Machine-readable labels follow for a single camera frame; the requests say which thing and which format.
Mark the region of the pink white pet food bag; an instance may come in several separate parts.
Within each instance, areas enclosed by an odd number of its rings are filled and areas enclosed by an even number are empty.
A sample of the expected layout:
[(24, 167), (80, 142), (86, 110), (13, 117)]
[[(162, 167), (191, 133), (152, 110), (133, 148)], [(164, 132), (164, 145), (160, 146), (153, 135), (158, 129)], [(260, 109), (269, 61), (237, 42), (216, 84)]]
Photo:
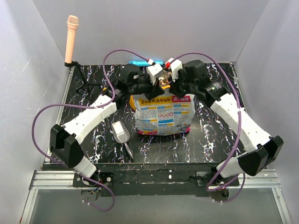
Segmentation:
[(169, 93), (169, 88), (164, 87), (164, 94), (151, 100), (144, 94), (130, 97), (139, 134), (167, 136), (190, 131), (195, 115), (194, 95), (178, 98)]

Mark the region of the silver metal scoop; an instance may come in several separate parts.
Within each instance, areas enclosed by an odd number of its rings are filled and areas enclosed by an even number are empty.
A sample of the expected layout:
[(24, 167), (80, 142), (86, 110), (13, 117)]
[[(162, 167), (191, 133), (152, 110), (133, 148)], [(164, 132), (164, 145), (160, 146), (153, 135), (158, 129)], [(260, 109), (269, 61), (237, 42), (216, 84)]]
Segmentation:
[(129, 154), (130, 158), (133, 159), (133, 153), (128, 145), (130, 134), (128, 129), (124, 126), (121, 121), (114, 122), (112, 124), (113, 136), (117, 143), (123, 144)]

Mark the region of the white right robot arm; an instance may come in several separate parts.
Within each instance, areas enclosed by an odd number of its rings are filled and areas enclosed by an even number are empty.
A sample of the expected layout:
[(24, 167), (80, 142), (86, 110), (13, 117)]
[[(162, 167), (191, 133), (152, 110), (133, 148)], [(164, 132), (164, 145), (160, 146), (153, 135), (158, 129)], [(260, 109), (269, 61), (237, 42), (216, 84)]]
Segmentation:
[(280, 136), (272, 137), (264, 131), (240, 106), (239, 98), (234, 96), (222, 82), (212, 82), (208, 77), (188, 79), (180, 74), (176, 80), (169, 79), (170, 92), (182, 98), (193, 94), (198, 100), (217, 113), (234, 131), (234, 147), (241, 142), (245, 153), (234, 157), (232, 150), (228, 158), (211, 170), (210, 183), (222, 185), (228, 178), (239, 174), (257, 175), (274, 162), (284, 142)]

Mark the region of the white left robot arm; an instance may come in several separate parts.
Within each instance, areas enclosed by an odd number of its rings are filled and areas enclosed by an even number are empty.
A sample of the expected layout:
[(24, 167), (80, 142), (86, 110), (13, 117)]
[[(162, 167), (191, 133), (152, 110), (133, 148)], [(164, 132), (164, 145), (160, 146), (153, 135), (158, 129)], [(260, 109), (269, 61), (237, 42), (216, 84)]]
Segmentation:
[(99, 183), (97, 168), (81, 148), (85, 137), (105, 118), (117, 112), (131, 95), (145, 95), (153, 99), (164, 93), (158, 78), (149, 75), (134, 75), (125, 81), (114, 80), (112, 85), (103, 89), (98, 98), (73, 120), (62, 126), (55, 124), (50, 131), (50, 152), (65, 166), (83, 175), (83, 181), (90, 187)]

